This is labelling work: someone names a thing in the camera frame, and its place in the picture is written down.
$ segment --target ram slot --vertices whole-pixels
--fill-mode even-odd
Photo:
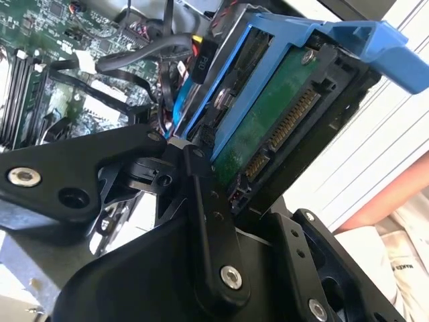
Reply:
[[[23,114],[30,75],[33,71],[32,59],[15,55],[5,114],[1,126],[1,143],[8,149],[14,149],[19,124]]]

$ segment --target screw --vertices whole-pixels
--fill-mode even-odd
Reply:
[[[194,149],[193,151],[194,151],[194,154],[196,156],[199,156],[200,158],[202,158],[204,156],[204,152],[201,151],[200,149]]]
[[[307,65],[308,63],[312,62],[314,58],[315,58],[314,51],[309,50],[303,55],[301,59],[301,64]]]
[[[316,220],[311,213],[306,213],[306,217],[309,221],[315,221]]]
[[[238,290],[243,284],[241,280],[241,275],[238,270],[232,266],[223,266],[221,269],[221,278],[222,281],[233,290]]]
[[[40,173],[30,168],[12,169],[9,171],[7,178],[15,186],[24,186],[25,188],[37,186],[42,181]]]
[[[160,136],[154,132],[149,132],[147,134],[147,136],[149,137],[149,139],[153,140],[153,141],[160,141]]]
[[[308,307],[310,308],[311,313],[313,313],[316,319],[318,319],[320,322],[328,321],[328,314],[319,301],[310,299],[308,301]]]

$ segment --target screw hole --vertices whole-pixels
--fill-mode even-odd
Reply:
[[[314,307],[314,311],[316,312],[317,315],[323,315],[323,310],[319,306]]]
[[[299,257],[301,258],[305,258],[306,255],[304,254],[304,252],[302,250],[296,250],[296,253],[299,255]]]
[[[213,215],[214,215],[214,218],[218,219],[219,221],[223,221],[223,215],[218,211],[213,211]]]
[[[384,317],[382,317],[379,313],[374,313],[374,317],[377,320],[377,322],[387,322],[387,320]]]
[[[149,139],[151,139],[153,141],[160,141],[161,140],[160,135],[158,134],[158,132],[155,132],[155,131],[149,131],[147,133],[147,136]]]
[[[160,186],[169,186],[172,183],[172,181],[173,181],[172,177],[165,174],[158,178],[157,183]]]
[[[227,276],[234,283],[236,283],[239,280],[239,278],[234,272],[227,272]]]
[[[199,156],[200,158],[202,158],[204,156],[204,152],[201,151],[200,149],[194,149],[194,154],[196,156]]]
[[[21,181],[30,181],[33,180],[33,175],[30,172],[18,172],[16,177]]]
[[[79,188],[63,188],[58,193],[60,202],[71,209],[83,209],[89,205],[89,196]]]

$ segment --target motherboard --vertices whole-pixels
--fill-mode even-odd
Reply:
[[[79,19],[99,36],[109,36],[117,28],[90,8],[79,13]],[[64,117],[70,120],[71,137],[124,126],[125,115],[78,89],[50,80],[47,66],[76,57],[77,50],[89,52],[96,60],[146,44],[147,40],[128,26],[111,39],[88,36],[76,23],[69,0],[0,0],[0,46],[9,63],[0,112],[2,129],[7,133],[0,135],[0,144],[9,150],[36,144],[47,127]],[[157,63],[144,60],[124,69],[148,81],[157,94]],[[150,102],[147,92],[133,83],[80,70],[67,73],[130,106]]]

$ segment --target white cloth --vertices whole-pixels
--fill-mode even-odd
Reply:
[[[407,322],[429,321],[429,199],[411,198],[375,227],[338,241]]]

